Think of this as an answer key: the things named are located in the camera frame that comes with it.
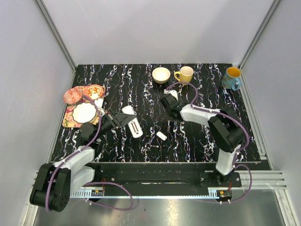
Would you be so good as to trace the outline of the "white remote battery cover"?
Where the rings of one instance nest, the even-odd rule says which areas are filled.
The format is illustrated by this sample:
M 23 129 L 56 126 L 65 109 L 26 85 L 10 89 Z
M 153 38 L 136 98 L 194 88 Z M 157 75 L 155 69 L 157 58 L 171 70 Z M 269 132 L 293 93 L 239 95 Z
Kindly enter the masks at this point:
M 167 136 L 166 135 L 164 135 L 162 132 L 160 132 L 160 131 L 158 131 L 157 133 L 156 133 L 156 135 L 160 138 L 160 139 L 162 139 L 162 140 L 167 140 Z

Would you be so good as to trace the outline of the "white remote control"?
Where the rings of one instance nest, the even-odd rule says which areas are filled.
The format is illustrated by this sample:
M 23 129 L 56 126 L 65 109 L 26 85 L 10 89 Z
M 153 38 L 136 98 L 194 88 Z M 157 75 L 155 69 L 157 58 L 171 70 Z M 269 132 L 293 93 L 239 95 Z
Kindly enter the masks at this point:
M 132 133 L 133 138 L 139 138 L 143 135 L 143 131 L 140 127 L 136 114 L 132 108 L 132 106 L 128 105 L 122 108 L 122 112 L 125 114 L 134 115 L 135 118 L 128 123 L 128 127 Z

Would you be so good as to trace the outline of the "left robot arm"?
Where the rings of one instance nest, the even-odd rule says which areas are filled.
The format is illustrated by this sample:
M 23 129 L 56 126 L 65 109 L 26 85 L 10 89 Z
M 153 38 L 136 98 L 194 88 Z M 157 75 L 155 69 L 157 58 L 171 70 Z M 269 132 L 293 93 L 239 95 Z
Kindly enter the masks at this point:
M 102 132 L 112 128 L 122 128 L 134 120 L 134 114 L 118 113 L 107 109 L 104 120 L 96 126 L 84 123 L 80 127 L 80 139 L 86 145 L 55 163 L 41 165 L 35 179 L 30 204 L 44 207 L 47 211 L 61 212 L 69 202 L 70 196 L 85 185 L 97 186 L 101 183 L 102 175 L 88 166 L 95 158 L 92 144 Z

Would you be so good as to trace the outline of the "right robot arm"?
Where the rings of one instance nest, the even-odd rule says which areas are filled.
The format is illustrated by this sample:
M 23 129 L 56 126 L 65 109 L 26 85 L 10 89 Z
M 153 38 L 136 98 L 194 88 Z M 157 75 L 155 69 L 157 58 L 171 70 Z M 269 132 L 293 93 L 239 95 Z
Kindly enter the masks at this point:
M 235 158 L 246 131 L 231 109 L 208 109 L 193 104 L 181 104 L 168 93 L 160 99 L 169 116 L 175 120 L 193 122 L 210 129 L 215 144 L 219 148 L 214 173 L 210 176 L 218 186 L 225 186 L 231 180 L 235 168 Z

